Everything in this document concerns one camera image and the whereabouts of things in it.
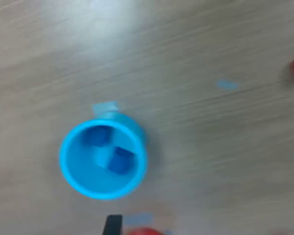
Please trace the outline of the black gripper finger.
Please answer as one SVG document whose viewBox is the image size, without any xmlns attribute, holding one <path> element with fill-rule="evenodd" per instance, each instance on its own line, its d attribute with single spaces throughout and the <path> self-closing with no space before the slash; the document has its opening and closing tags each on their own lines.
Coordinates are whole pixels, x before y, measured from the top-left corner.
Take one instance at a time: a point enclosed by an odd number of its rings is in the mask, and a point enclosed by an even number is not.
<svg viewBox="0 0 294 235">
<path fill-rule="evenodd" d="M 103 228 L 103 235 L 122 235 L 123 216 L 121 214 L 108 215 Z"/>
</svg>

